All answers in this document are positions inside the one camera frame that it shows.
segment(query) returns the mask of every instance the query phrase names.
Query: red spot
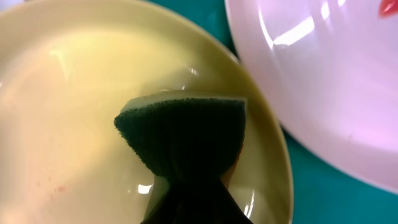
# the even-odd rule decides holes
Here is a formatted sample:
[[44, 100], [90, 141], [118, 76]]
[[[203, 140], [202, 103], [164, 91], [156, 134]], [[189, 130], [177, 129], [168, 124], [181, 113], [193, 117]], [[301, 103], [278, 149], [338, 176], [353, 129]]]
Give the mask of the red spot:
[[58, 190], [58, 192], [62, 193], [62, 192], [64, 192], [64, 191], [66, 191], [67, 188], [64, 187], [64, 186], [59, 186], [57, 190]]
[[379, 7], [379, 16], [388, 17], [398, 12], [398, 0], [382, 0]]

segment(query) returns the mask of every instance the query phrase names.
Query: sponge edge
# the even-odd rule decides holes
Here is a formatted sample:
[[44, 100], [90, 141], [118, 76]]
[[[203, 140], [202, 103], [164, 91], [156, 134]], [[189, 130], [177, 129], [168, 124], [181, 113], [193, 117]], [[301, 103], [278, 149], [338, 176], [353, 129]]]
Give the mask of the sponge edge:
[[206, 182], [220, 179], [238, 157], [246, 99], [163, 92], [130, 100], [114, 124], [155, 175]]

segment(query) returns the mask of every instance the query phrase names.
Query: teal surface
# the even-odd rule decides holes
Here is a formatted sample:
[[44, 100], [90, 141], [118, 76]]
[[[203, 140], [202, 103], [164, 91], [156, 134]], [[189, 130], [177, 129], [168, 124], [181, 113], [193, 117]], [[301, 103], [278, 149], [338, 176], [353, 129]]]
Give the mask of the teal surface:
[[[224, 0], [153, 2], [190, 19], [234, 52]], [[289, 134], [285, 133], [285, 137], [294, 176], [293, 224], [398, 223], [398, 196], [341, 173], [313, 156]]]

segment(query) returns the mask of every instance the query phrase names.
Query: green sponge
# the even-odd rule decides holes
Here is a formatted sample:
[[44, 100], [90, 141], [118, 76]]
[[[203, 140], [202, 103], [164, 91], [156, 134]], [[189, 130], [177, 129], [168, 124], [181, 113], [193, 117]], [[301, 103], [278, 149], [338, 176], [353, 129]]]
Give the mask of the green sponge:
[[243, 146], [244, 98], [159, 93], [130, 100], [114, 124], [141, 161], [171, 185], [144, 223], [250, 223], [220, 182]]

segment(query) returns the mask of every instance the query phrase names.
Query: white plate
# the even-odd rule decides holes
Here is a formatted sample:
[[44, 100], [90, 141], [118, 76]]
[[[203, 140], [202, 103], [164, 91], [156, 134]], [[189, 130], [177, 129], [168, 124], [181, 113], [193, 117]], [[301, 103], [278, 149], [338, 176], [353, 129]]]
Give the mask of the white plate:
[[398, 16], [375, 0], [226, 0], [238, 54], [314, 154], [398, 193]]
[[0, 30], [1, 224], [140, 223], [162, 186], [113, 119], [130, 98], [181, 89], [249, 98], [229, 190], [254, 223], [291, 221], [277, 120], [192, 23], [141, 1], [45, 0], [1, 14]]

